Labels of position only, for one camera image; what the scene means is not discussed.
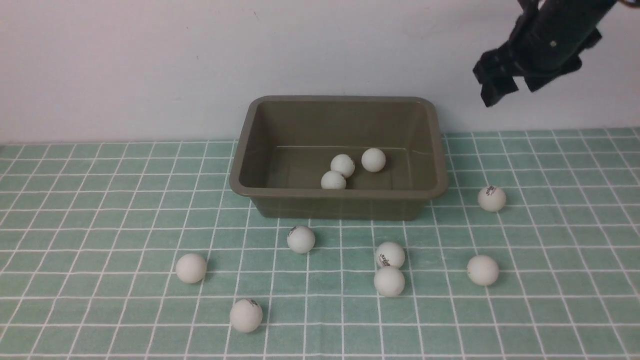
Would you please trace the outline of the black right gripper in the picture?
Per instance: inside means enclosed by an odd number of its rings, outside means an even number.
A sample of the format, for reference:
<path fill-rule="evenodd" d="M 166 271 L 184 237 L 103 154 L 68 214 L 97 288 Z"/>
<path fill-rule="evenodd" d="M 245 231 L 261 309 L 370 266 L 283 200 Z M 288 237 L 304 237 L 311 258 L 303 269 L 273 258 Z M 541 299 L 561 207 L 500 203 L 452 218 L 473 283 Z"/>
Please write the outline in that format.
<path fill-rule="evenodd" d="M 519 0 L 522 14 L 505 45 L 482 53 L 473 67 L 485 107 L 519 90 L 531 92 L 578 71 L 580 55 L 602 39 L 598 25 L 615 0 Z"/>

